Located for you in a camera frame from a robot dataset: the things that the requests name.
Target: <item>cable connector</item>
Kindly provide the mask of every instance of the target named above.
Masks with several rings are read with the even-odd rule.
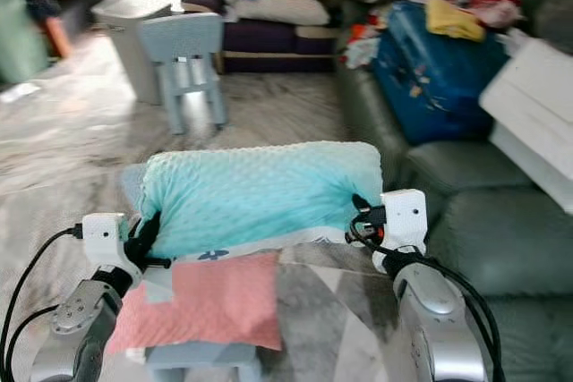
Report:
[[[76,239],[83,239],[83,227],[81,223],[76,223],[74,227],[72,227],[70,234],[75,237]]]

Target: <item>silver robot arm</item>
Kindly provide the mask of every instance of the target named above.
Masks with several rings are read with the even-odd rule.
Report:
[[[379,240],[392,250],[425,252],[425,196],[417,190],[382,195],[379,212],[359,208],[366,230],[384,232]],[[137,240],[127,240],[121,214],[95,214],[83,219],[86,253],[100,264],[52,315],[50,334],[36,360],[30,382],[95,382],[107,340],[115,329],[121,298],[139,284],[148,266],[168,267],[169,260],[145,255],[155,241],[159,214]],[[352,231],[346,237],[354,242]],[[386,272],[391,260],[374,252],[374,266]],[[466,323],[466,305],[459,289],[439,271],[419,263],[393,267],[400,317],[412,342],[417,382],[484,382],[487,380],[479,343]]]
[[[355,201],[362,228],[375,235],[381,227],[380,246],[422,257],[428,230],[423,192],[392,191],[382,194],[381,200],[379,208]],[[348,242],[356,242],[353,234],[359,233],[351,229]],[[397,263],[376,251],[372,262],[394,280],[401,324],[411,339],[416,382],[487,381],[480,345],[466,322],[466,302],[460,290],[438,270],[420,263]]]
[[[147,259],[159,229],[159,214],[128,238],[123,214],[83,218],[86,255],[99,265],[52,313],[50,332],[40,348],[30,382],[96,382],[107,340],[115,329],[122,297],[136,287],[146,267],[168,267],[169,260]]]

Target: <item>pink cushion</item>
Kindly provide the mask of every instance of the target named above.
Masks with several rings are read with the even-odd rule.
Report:
[[[173,267],[174,299],[149,304],[145,286],[125,296],[106,353],[190,341],[281,349],[277,253]]]

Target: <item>blue bag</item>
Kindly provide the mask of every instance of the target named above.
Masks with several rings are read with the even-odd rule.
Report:
[[[422,4],[396,2],[381,35],[374,74],[413,145],[482,139],[492,119],[478,105],[482,91],[507,62],[488,33],[483,43],[431,34]]]

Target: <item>purple sofa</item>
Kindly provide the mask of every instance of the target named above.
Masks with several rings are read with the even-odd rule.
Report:
[[[187,13],[224,11],[224,0],[182,0]],[[225,24],[225,72],[330,72],[338,29],[242,19]]]

